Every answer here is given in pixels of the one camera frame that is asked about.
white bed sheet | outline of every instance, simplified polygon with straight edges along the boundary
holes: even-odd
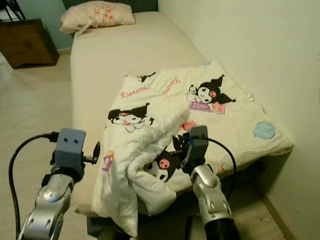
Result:
[[[191,41],[160,12],[135,15],[136,24],[94,29],[76,38],[71,51],[73,127],[86,131],[83,151],[91,155],[103,139],[105,112],[121,89],[125,75],[196,67],[205,59]],[[71,207],[91,212],[97,166],[87,164],[75,185]]]

baseboard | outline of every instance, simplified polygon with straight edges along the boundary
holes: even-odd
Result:
[[[60,48],[57,50],[59,55],[70,55],[71,54],[71,47],[66,47],[66,48]]]
[[[270,212],[271,216],[273,217],[275,223],[280,228],[281,232],[283,233],[286,240],[300,240],[297,234],[293,231],[293,229],[286,224],[284,218],[282,217],[279,210],[274,206],[274,204],[270,201],[268,196],[262,192],[256,185],[253,186],[258,193],[259,197],[261,198],[262,202],[264,203],[265,207]]]

beige floor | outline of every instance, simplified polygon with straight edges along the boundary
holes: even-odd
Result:
[[[20,70],[11,69],[1,60],[0,236],[2,240],[13,240],[15,231],[14,210],[8,184],[10,157],[16,147],[28,137],[47,130],[71,127],[71,102],[68,55],[61,56],[54,67]],[[43,175],[50,171],[49,161],[54,147],[46,140],[37,140],[24,148],[16,159],[14,180],[22,222],[33,208]],[[268,210],[249,186],[238,189],[233,194],[230,204],[242,240],[284,239]],[[86,231],[86,218],[68,211],[60,239],[94,239],[88,236]]]

teal wall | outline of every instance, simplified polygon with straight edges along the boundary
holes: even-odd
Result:
[[[71,47],[73,38],[59,31],[66,11],[62,0],[17,0],[26,19],[41,19],[57,49]]]

wooden cabinet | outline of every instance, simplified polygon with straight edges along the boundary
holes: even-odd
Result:
[[[40,19],[1,22],[0,52],[14,69],[52,66],[59,59]]]

